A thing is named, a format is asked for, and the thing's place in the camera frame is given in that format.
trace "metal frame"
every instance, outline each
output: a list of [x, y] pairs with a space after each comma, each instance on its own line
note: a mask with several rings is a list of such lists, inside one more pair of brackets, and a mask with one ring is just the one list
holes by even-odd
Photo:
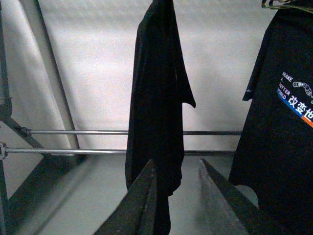
[[156, 206], [157, 171], [151, 159], [116, 210], [93, 235], [153, 235]]
[[[31, 135], [28, 135], [25, 130], [27, 128], [21, 127], [14, 119], [8, 117], [2, 120], [11, 130], [13, 130], [17, 135], [19, 135], [24, 141], [26, 141], [33, 148], [43, 149], [44, 147]], [[44, 158], [52, 160], [60, 168], [71, 168], [76, 165], [76, 158], [70, 159], [70, 157], [58, 157], [56, 158], [51, 153], [47, 151], [42, 151], [41, 154]]]
[[[13, 130], [21, 136], [23, 139], [33, 141], [34, 148], [11, 148], [7, 147], [5, 143], [0, 142], [0, 232], [1, 235], [9, 235], [6, 232], [6, 226], [10, 225], [10, 216], [8, 211], [8, 199], [5, 186], [4, 172], [2, 160], [8, 155], [8, 153], [39, 153], [48, 158], [54, 158], [52, 154], [64, 155], [64, 154], [102, 154], [102, 155], [120, 155], [126, 154], [126, 150], [117, 149], [44, 149], [35, 139], [32, 138], [32, 134], [66, 134], [66, 135], [127, 135], [128, 131], [75, 131], [75, 130], [38, 130], [32, 131], [25, 127], [20, 127], [13, 119], [7, 120], [7, 125], [15, 126]], [[239, 136], [241, 131], [184, 131], [184, 135], [193, 136]], [[185, 151], [185, 155], [191, 156], [227, 156], [232, 155], [234, 151]]]
[[3, 120], [12, 115], [12, 102], [9, 94], [8, 74], [6, 69], [1, 10], [0, 2], [0, 120]]
[[214, 224], [213, 234], [228, 234], [230, 229], [232, 234], [294, 234], [259, 210], [205, 159], [200, 161], [199, 179], [204, 214]]
[[[20, 132], [26, 138], [32, 138], [33, 134], [41, 134], [41, 135], [127, 135], [128, 131], [82, 131], [82, 130], [37, 130], [33, 131], [27, 129], [25, 127], [20, 128]], [[184, 131], [184, 135], [189, 136], [239, 136], [241, 131]], [[0, 142], [1, 151], [0, 154], [6, 157], [8, 153], [40, 153], [40, 154], [126, 154], [126, 150], [121, 149], [44, 149], [40, 145], [39, 147], [34, 146], [35, 148], [11, 148], [7, 147], [5, 143]], [[231, 154], [233, 151], [195, 151], [188, 150], [185, 151], [185, 155], [217, 155], [217, 154]]]

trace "orange stripe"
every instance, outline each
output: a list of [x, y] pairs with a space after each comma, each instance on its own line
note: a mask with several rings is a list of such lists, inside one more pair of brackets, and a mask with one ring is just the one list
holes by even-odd
[[311, 122], [309, 119], [307, 119], [305, 116], [302, 116], [302, 120], [304, 120], [308, 125], [310, 125], [313, 128], [313, 122]]

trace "hanging shirt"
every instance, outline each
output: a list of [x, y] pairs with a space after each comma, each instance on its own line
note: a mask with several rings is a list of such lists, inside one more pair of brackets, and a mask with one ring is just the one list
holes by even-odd
[[129, 188], [149, 159], [158, 190], [179, 187], [184, 157], [182, 103], [196, 106], [187, 78], [172, 0], [153, 0], [139, 24], [126, 154]]
[[244, 96], [252, 103], [229, 181], [251, 187], [295, 234], [313, 234], [312, 89], [313, 14], [278, 10]]

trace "shirt sleeve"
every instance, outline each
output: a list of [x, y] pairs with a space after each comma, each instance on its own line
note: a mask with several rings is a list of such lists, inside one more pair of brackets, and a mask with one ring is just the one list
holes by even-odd
[[190, 104], [192, 107], [196, 107], [196, 102], [191, 91], [190, 83], [188, 80], [185, 63], [183, 60], [182, 49], [179, 39], [179, 31], [176, 21], [176, 15], [174, 11], [174, 6], [172, 8], [172, 29], [173, 29], [173, 43], [175, 51], [175, 67], [177, 80], [179, 81], [179, 90], [181, 91], [181, 101], [182, 103]]
[[261, 48], [260, 48], [259, 54], [257, 56], [256, 62], [254, 65], [254, 69], [252, 71], [250, 81], [249, 81], [248, 86], [246, 88], [246, 92], [245, 92], [245, 95], [243, 98], [244, 101], [248, 101], [248, 100], [253, 98], [254, 91], [255, 91], [256, 86], [258, 84], [260, 72], [262, 70], [263, 63], [264, 63], [266, 53], [268, 50], [268, 45], [270, 44], [270, 39], [271, 39], [271, 35], [272, 35], [273, 29], [274, 29], [276, 16], [277, 16], [277, 14], [275, 15], [275, 17], [273, 18], [273, 20], [269, 24], [267, 30], [265, 31], [265, 34], [264, 34], [264, 37], [262, 40], [262, 44], [261, 44]]

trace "gray metal pole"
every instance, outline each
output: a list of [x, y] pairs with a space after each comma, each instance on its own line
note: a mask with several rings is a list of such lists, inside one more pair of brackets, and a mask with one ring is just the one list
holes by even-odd
[[10, 223], [8, 211], [8, 197], [3, 171], [3, 163], [0, 161], [0, 234], [7, 235]]
[[[96, 130], [28, 130], [28, 134], [37, 135], [128, 135], [128, 131], [96, 131]], [[186, 136], [239, 136], [241, 131], [184, 131]]]
[[9, 92], [1, 11], [0, 2], [0, 120], [4, 120], [12, 115], [12, 102]]
[[[126, 150], [118, 149], [41, 149], [41, 148], [9, 148], [4, 149], [5, 153], [49, 153], [49, 154], [90, 154], [90, 155], [120, 155], [126, 154]], [[234, 151], [195, 151], [187, 150], [185, 155], [206, 156], [206, 155], [228, 155]]]

